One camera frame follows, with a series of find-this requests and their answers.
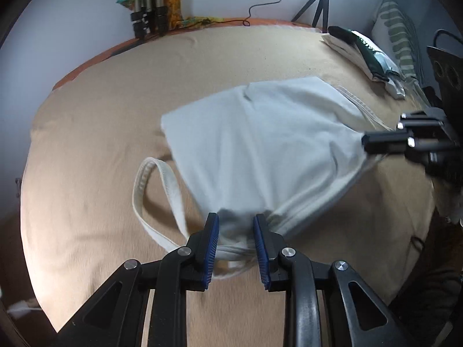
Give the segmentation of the white camisole top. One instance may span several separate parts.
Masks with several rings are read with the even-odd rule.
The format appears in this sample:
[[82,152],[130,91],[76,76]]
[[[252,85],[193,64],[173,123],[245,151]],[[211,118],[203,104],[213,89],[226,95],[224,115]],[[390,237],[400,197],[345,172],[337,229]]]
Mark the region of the white camisole top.
[[379,161],[363,149],[364,133],[387,130],[361,99],[318,77],[240,85],[163,115],[161,128],[174,165],[142,161],[134,214],[141,216],[156,171],[177,228],[189,237],[185,185],[200,212],[220,220],[216,279],[254,265],[255,215],[284,236],[304,230]]

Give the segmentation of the green striped white pillow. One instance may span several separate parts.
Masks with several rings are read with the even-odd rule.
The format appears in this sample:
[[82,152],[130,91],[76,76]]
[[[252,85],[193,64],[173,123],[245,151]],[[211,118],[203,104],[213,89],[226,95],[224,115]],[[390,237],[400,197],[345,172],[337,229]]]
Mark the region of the green striped white pillow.
[[425,77],[417,32],[396,0],[381,1],[371,38],[387,56],[386,74],[391,77],[388,85],[395,98],[403,99],[406,93],[410,93],[427,105],[421,88]]

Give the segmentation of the beige blanket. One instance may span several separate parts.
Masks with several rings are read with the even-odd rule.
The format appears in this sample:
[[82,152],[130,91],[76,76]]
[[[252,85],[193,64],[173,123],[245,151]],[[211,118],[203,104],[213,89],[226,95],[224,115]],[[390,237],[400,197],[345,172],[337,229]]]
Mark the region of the beige blanket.
[[[317,76],[360,98],[388,126],[417,109],[396,101],[321,35],[295,26],[213,27],[175,34],[91,64],[39,108],[23,174],[21,237],[35,296],[60,329],[127,259],[163,250],[131,204],[147,157],[170,160],[165,113],[265,80]],[[350,263],[384,302],[410,275],[434,203],[421,167],[387,158],[294,242],[310,259]]]

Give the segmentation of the orange patterned hanging cloth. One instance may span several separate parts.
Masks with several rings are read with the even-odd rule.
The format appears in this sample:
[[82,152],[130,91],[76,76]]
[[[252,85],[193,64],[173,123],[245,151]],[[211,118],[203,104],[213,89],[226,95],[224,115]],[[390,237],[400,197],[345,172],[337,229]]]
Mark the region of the orange patterned hanging cloth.
[[185,17],[181,13],[181,0],[164,0],[167,7],[167,24],[170,32],[182,29],[205,27],[212,23],[211,18],[203,16]]

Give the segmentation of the large tripod legs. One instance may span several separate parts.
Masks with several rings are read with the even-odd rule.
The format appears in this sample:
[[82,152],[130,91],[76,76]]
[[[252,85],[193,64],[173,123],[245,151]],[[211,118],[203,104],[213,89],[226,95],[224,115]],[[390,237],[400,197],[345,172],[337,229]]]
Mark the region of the large tripod legs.
[[135,0],[130,19],[136,39],[143,40],[147,34],[164,36],[168,32],[164,0]]

